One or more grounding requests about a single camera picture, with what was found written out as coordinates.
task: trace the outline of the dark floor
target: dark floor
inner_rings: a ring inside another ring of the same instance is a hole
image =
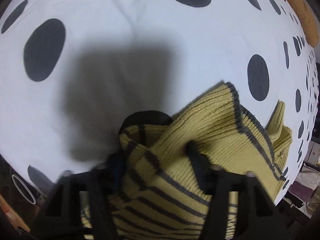
[[[30,226],[39,207],[30,204],[17,190],[12,182],[14,170],[0,156],[0,194],[7,203],[17,212],[24,222]]]

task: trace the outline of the brown pillow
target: brown pillow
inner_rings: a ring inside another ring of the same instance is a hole
[[[307,42],[315,48],[319,41],[318,29],[316,21],[312,15],[311,8],[308,3],[303,0],[287,0],[292,9],[297,14],[303,31],[306,35]]]

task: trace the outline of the bed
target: bed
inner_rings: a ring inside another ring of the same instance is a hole
[[[35,187],[34,169],[55,182],[105,161],[130,114],[174,117],[224,82],[263,127],[285,103],[275,203],[299,172],[319,86],[287,0],[12,0],[0,28],[0,153]]]

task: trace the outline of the yellow knit garment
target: yellow knit garment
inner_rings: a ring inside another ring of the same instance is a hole
[[[239,103],[226,83],[204,95],[170,126],[124,129],[120,145],[129,154],[122,192],[109,196],[119,235],[126,239],[198,239],[211,196],[199,189],[184,147],[197,142],[199,152],[226,171],[254,171],[272,199],[284,184],[282,176],[291,130],[283,125],[279,102],[267,132]],[[226,237],[235,230],[237,193],[230,193]]]

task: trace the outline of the white ring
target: white ring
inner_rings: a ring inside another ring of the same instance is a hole
[[[21,191],[21,189],[18,187],[17,183],[15,182],[14,178],[16,178],[22,185],[23,187],[28,191],[28,193],[30,194],[33,202],[31,202],[25,195],[24,193]],[[31,193],[31,191],[28,189],[28,187],[26,186],[26,184],[23,183],[23,181],[16,175],[16,174],[12,174],[11,175],[11,179],[14,183],[14,185],[16,186],[17,190],[20,192],[20,194],[32,205],[35,205],[36,204],[36,199],[35,197],[33,196],[33,194]]]

